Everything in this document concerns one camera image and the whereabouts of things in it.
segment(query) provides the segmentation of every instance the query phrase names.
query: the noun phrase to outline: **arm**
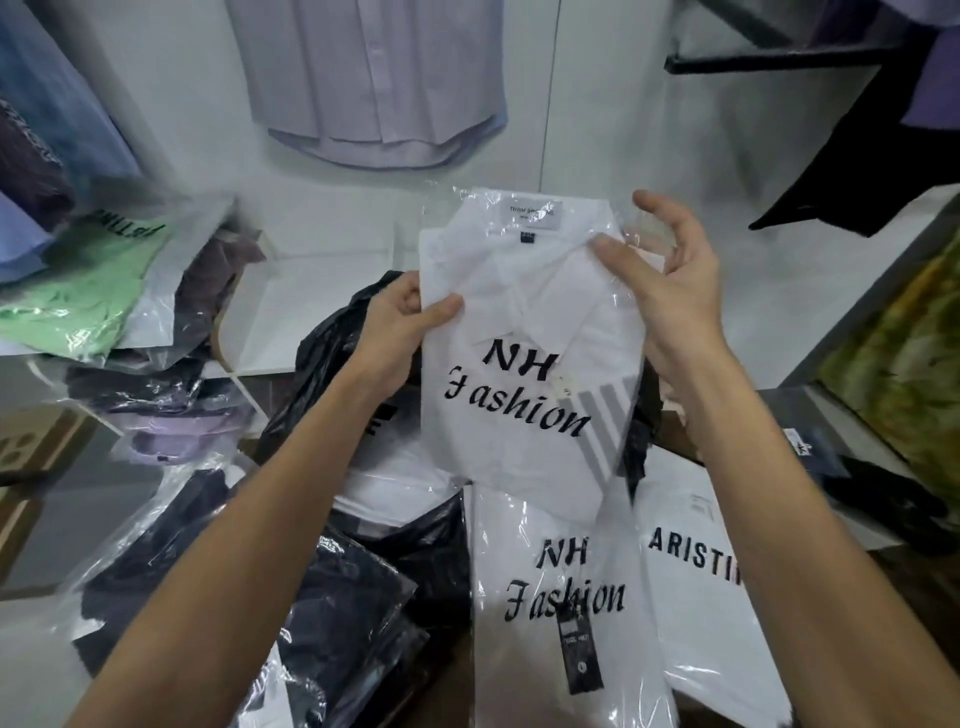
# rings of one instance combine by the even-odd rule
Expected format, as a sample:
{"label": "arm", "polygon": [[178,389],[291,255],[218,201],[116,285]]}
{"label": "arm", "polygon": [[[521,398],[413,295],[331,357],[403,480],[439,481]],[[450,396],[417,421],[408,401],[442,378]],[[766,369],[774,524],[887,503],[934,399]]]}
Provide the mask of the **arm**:
{"label": "arm", "polygon": [[113,650],[70,728],[229,724],[293,602],[350,457],[423,334],[416,274],[370,304],[355,354],[283,447],[183,554]]}
{"label": "arm", "polygon": [[662,197],[638,192],[634,199],[676,234],[666,275],[609,238],[594,250],[636,295],[648,354],[684,405],[744,583],[804,725],[955,724],[960,680],[833,515],[727,347],[719,264],[700,224]]}

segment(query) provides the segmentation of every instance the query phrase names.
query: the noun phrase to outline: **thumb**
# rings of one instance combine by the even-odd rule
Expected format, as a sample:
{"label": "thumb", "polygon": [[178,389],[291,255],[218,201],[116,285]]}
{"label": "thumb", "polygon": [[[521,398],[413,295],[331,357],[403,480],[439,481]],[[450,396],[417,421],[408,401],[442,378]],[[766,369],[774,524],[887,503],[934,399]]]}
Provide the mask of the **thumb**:
{"label": "thumb", "polygon": [[412,318],[420,333],[426,333],[431,328],[443,326],[453,319],[463,307],[463,297],[451,293],[445,299],[427,306],[422,313],[418,313]]}
{"label": "thumb", "polygon": [[636,250],[608,235],[594,237],[590,248],[607,270],[630,286],[638,299],[653,293],[663,280],[660,271],[640,257]]}

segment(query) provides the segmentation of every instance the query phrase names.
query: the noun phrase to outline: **clothing rack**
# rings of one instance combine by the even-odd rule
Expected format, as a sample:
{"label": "clothing rack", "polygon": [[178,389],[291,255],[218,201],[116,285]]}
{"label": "clothing rack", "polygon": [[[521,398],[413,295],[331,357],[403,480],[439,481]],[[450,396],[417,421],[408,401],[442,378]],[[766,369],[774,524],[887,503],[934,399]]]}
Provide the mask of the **clothing rack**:
{"label": "clothing rack", "polygon": [[691,57],[681,53],[680,42],[674,38],[673,51],[663,63],[664,70],[674,76],[878,65],[900,49],[896,41],[807,48],[738,0],[696,2],[750,42],[756,51]]}

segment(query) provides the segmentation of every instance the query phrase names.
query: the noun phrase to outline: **person's left hand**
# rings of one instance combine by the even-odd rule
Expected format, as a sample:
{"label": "person's left hand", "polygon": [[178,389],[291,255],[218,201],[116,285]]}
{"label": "person's left hand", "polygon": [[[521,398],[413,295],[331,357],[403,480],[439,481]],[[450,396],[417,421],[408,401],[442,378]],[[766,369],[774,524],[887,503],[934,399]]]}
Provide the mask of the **person's left hand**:
{"label": "person's left hand", "polygon": [[464,300],[450,294],[420,310],[420,274],[404,273],[370,301],[360,341],[348,365],[374,387],[381,401],[403,386],[414,352],[431,328],[450,321]]}

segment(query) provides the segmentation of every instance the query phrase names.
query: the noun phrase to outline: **light green package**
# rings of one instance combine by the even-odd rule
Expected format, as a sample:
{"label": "light green package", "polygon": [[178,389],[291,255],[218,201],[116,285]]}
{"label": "light green package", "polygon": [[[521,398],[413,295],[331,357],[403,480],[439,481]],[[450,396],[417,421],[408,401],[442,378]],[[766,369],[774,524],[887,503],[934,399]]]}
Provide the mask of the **light green package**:
{"label": "light green package", "polygon": [[104,210],[78,220],[43,256],[47,270],[0,286],[0,338],[80,361],[109,353],[172,234]]}

